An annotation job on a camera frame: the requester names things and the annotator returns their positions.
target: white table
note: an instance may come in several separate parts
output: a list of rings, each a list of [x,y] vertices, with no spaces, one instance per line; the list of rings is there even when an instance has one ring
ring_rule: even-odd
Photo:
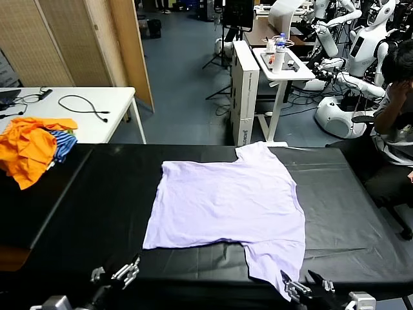
[[[26,88],[0,88],[1,91],[21,89],[19,97],[29,94],[39,94],[39,87]],[[10,116],[0,119],[0,133],[13,118],[71,118],[77,123],[78,129],[75,135],[79,143],[108,143],[122,117],[128,109],[132,119],[141,133],[143,143],[146,144],[145,134],[143,132],[141,118],[137,110],[135,101],[135,89],[133,87],[50,87],[44,90],[52,89],[52,93],[45,99],[37,103],[31,103],[27,106],[27,111],[22,116]],[[59,104],[59,98],[65,95],[78,95],[86,98],[93,103],[97,111],[109,111],[109,114],[99,114],[102,118],[107,118],[105,123],[97,118],[94,113],[75,113],[71,112]],[[92,107],[83,99],[69,97],[62,100],[62,104],[72,110],[91,111]],[[24,110],[24,106],[17,105],[0,111],[0,114],[13,114]]]
[[[270,126],[267,125],[267,122],[265,121],[265,115],[264,114],[259,114],[257,115],[259,124],[261,125],[261,129],[263,131],[265,141],[267,142],[273,142],[274,140],[274,135],[276,133],[276,128],[278,124],[278,119],[279,115],[281,113],[281,106],[283,104],[283,98],[284,98],[284,93],[285,89],[287,87],[288,81],[306,81],[309,79],[314,79],[316,78],[315,75],[311,72],[310,69],[308,69],[305,64],[299,60],[299,58],[291,52],[289,48],[286,48],[286,53],[290,55],[292,60],[294,60],[296,63],[294,66],[298,68],[298,71],[295,72],[294,70],[282,70],[278,74],[274,74],[265,65],[263,58],[261,57],[261,53],[265,52],[266,48],[253,48],[252,52],[254,53],[254,56],[256,60],[259,63],[259,66],[261,67],[262,71],[264,72],[265,76],[270,83],[270,86],[273,87],[275,86],[275,81],[278,82],[278,91],[276,95],[276,100],[274,102],[274,108],[272,109],[272,115],[271,115],[271,121],[270,121]]]

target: striped cloth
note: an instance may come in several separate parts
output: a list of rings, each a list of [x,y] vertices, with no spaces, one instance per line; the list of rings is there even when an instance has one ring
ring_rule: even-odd
[[[65,131],[49,130],[49,133],[53,135],[57,141],[57,149],[54,153],[54,161],[62,163],[65,161],[66,155],[76,144],[77,139],[75,136],[68,134]]]

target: white box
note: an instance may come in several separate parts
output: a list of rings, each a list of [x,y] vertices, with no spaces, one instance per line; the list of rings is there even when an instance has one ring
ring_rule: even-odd
[[[259,66],[245,41],[235,41],[231,71],[231,111],[239,118],[253,118],[258,89]]]
[[[2,52],[0,52],[0,68],[3,68],[4,66],[8,65],[8,61],[3,55]]]
[[[231,115],[232,136],[237,147],[250,144],[253,118],[238,118]]]
[[[234,42],[232,51],[230,121],[234,143],[240,147],[251,141],[256,108],[259,66],[245,41]]]

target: orange shirt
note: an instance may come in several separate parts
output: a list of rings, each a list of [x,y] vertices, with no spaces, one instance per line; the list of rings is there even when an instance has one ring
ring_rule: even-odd
[[[44,129],[77,129],[77,124],[72,119],[15,118],[0,135],[0,168],[20,189],[37,182],[53,160],[56,139]]]

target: cup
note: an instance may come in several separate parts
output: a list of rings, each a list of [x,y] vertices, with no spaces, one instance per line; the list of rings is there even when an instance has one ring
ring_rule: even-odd
[[[265,50],[265,52],[275,53],[275,51],[276,51],[276,40],[275,39],[268,39],[267,49]]]

